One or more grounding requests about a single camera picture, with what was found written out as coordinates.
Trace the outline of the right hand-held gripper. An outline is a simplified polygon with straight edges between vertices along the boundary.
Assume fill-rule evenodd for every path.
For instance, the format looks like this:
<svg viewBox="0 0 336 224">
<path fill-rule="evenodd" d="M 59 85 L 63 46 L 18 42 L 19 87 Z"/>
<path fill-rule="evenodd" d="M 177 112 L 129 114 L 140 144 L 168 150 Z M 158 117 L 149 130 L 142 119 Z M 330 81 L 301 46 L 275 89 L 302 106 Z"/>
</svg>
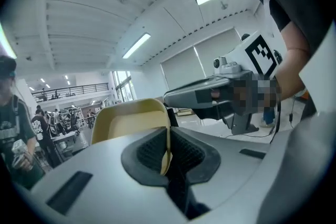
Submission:
<svg viewBox="0 0 336 224">
<path fill-rule="evenodd" d="M 166 92 L 164 104 L 191 109 L 201 120 L 221 120 L 232 135 L 256 132 L 258 128 L 251 123 L 253 113 L 234 101 L 239 95 L 236 89 L 256 86 L 258 83 L 252 79 L 271 78 L 278 63 L 273 50 L 257 31 L 226 55 L 215 58 L 212 76 Z"/>
</svg>

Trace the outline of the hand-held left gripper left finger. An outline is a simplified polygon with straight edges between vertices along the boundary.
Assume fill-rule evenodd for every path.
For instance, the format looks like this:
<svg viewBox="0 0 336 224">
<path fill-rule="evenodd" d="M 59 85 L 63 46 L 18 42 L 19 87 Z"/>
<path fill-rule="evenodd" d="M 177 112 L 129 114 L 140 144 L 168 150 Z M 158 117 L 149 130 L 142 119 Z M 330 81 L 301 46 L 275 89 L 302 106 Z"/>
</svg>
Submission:
<svg viewBox="0 0 336 224">
<path fill-rule="evenodd" d="M 139 184 L 166 187 L 169 180 L 161 174 L 162 159 L 166 152 L 165 127 L 153 130 L 145 137 L 129 144 L 121 154 L 124 170 Z"/>
</svg>

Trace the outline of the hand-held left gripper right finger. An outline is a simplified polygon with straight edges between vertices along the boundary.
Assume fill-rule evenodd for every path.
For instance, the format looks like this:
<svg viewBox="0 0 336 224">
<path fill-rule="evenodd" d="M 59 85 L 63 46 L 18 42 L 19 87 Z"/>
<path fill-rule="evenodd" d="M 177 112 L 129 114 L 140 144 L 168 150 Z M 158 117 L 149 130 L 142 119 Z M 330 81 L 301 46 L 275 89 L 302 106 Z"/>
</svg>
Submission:
<svg viewBox="0 0 336 224">
<path fill-rule="evenodd" d="M 188 184 L 208 182 L 218 170 L 221 157 L 217 149 L 177 127 L 170 130 L 171 153 Z"/>
</svg>

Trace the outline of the person's right hand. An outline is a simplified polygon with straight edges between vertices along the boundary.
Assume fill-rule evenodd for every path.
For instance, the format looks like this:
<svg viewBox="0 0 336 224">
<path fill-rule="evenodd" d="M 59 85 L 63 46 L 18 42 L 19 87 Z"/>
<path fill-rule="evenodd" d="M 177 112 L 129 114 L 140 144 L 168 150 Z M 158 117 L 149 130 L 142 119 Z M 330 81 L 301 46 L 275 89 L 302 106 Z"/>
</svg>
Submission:
<svg viewBox="0 0 336 224">
<path fill-rule="evenodd" d="M 238 114 L 255 114 L 274 108 L 281 99 L 275 80 L 234 80 L 228 86 L 213 89 L 214 101 L 229 101 Z"/>
</svg>

